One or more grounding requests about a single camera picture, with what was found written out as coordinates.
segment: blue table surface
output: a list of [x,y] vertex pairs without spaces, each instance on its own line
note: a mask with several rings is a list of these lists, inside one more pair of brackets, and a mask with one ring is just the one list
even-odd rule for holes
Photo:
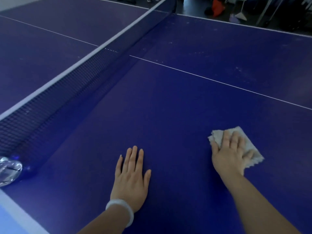
[[207,140],[239,125],[265,157],[246,177],[309,233],[312,110],[229,85],[311,107],[311,45],[307,37],[171,16],[127,53],[152,62],[124,56],[132,67],[116,70],[122,79],[38,175],[3,190],[51,234],[75,233],[104,210],[119,155],[137,145],[152,177],[125,233],[243,233]]
[[0,12],[0,114],[144,12],[101,0],[40,0]]

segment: left hand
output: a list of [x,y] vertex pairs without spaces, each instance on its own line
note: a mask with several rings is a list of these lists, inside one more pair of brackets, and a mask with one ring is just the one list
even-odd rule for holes
[[144,151],[140,149],[138,161],[135,163],[138,147],[133,146],[127,150],[126,158],[121,172],[122,156],[120,155],[116,165],[115,182],[111,192],[112,199],[123,199],[133,212],[137,212],[143,205],[149,188],[151,170],[147,170],[142,176]]

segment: net mesh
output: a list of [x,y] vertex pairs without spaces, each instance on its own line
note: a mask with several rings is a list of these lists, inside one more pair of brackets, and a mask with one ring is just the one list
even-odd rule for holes
[[156,9],[105,48],[1,120],[0,156],[20,159],[16,154],[20,156],[23,151],[23,159],[31,159],[30,151],[32,154],[40,152],[41,146],[57,143],[49,142],[51,134],[57,136],[53,131],[55,124],[61,125],[65,121],[68,124],[70,120],[66,118],[70,118],[77,105],[88,103],[92,98],[91,108],[97,101],[95,98],[103,97],[120,80],[112,77],[114,70],[120,68],[120,64],[123,67],[131,65],[122,55],[175,11],[175,7],[176,0],[159,3]]

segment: cleaning cloth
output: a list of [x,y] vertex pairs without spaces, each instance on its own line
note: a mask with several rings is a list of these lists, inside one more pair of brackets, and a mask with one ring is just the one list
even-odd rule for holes
[[[232,133],[234,131],[237,131],[240,134],[240,136],[245,138],[246,147],[244,154],[247,154],[247,152],[251,149],[254,150],[254,154],[250,162],[246,165],[247,168],[252,167],[253,165],[258,164],[264,160],[264,157],[260,154],[259,150],[252,144],[250,139],[247,137],[247,135],[239,126],[232,129],[228,129],[228,131],[230,132],[230,136],[232,136]],[[221,148],[223,132],[224,132],[223,130],[213,130],[211,132],[211,136],[208,137],[209,141],[210,142],[215,141],[218,144],[219,148]]]

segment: white center line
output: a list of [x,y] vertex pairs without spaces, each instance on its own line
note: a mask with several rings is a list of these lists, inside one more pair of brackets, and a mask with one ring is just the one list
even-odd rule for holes
[[288,104],[291,104],[291,105],[294,105],[294,106],[298,106],[298,107],[301,107],[301,108],[305,108],[305,109],[308,109],[308,110],[312,110],[311,108],[307,108],[307,107],[304,107],[304,106],[301,106],[301,105],[298,105],[298,104],[294,104],[294,103],[291,103],[291,102],[287,102],[287,101],[284,101],[284,100],[281,100],[281,99],[278,99],[278,98],[273,98],[273,97],[270,97],[270,96],[268,96],[268,95],[260,94],[260,93],[257,93],[257,92],[251,91],[251,90],[246,90],[246,89],[243,89],[243,88],[234,86],[234,85],[229,85],[229,84],[226,84],[226,83],[223,83],[223,82],[214,80],[214,79],[206,78],[206,77],[203,77],[203,76],[200,76],[200,75],[197,75],[197,74],[193,74],[193,73],[190,73],[190,72],[187,72],[187,71],[184,71],[184,70],[179,70],[179,69],[176,69],[176,68],[173,68],[173,67],[169,67],[169,66],[166,66],[166,65],[162,65],[162,64],[159,64],[159,63],[156,63],[156,62],[153,62],[153,61],[145,60],[145,59],[143,59],[143,58],[139,58],[139,57],[136,57],[136,56],[132,56],[132,55],[129,55],[129,56],[134,57],[134,58],[137,58],[137,59],[140,59],[140,60],[143,60],[143,61],[148,61],[148,62],[157,64],[157,65],[161,65],[161,66],[164,66],[164,67],[168,67],[168,68],[173,69],[173,70],[178,70],[178,71],[181,71],[181,72],[184,72],[184,73],[187,73],[187,74],[191,74],[191,75],[194,75],[194,76],[197,76],[197,77],[200,77],[200,78],[208,79],[208,80],[211,80],[211,81],[220,83],[220,84],[224,84],[224,85],[227,85],[227,86],[231,86],[231,87],[234,87],[234,88],[237,88],[237,89],[240,89],[240,90],[248,91],[248,92],[250,92],[250,93],[258,94],[258,95],[261,95],[261,96],[264,96],[264,97],[267,97],[267,98],[272,98],[272,99],[275,99],[275,100],[278,100],[278,101],[281,101],[281,102],[284,102],[284,103],[288,103]]
[[[47,30],[47,29],[44,29],[44,28],[40,28],[40,27],[35,26],[35,25],[31,25],[31,24],[28,24],[28,23],[25,23],[25,22],[22,22],[22,21],[19,21],[19,20],[15,20],[15,19],[6,17],[6,16],[4,16],[4,15],[0,15],[0,17],[6,18],[6,19],[10,19],[10,20],[14,20],[14,21],[17,21],[17,22],[20,22],[20,23],[23,23],[23,24],[26,24],[26,25],[29,25],[29,26],[32,26],[32,27],[36,27],[36,28],[38,28],[38,29],[42,29],[42,30],[45,30],[45,31],[49,31],[49,32],[58,34],[58,35],[62,35],[62,36],[64,36],[64,37],[67,37],[67,38],[70,38],[70,39],[75,39],[75,38],[72,38],[72,37],[70,37],[70,36],[66,36],[66,35],[63,35],[63,34],[60,34],[60,33],[54,32],[54,31],[51,31],[51,30]],[[79,40],[79,39],[75,39],[75,40],[98,47],[98,46],[95,45],[95,44],[88,43],[88,42],[85,42],[85,41],[82,41],[82,40]]]

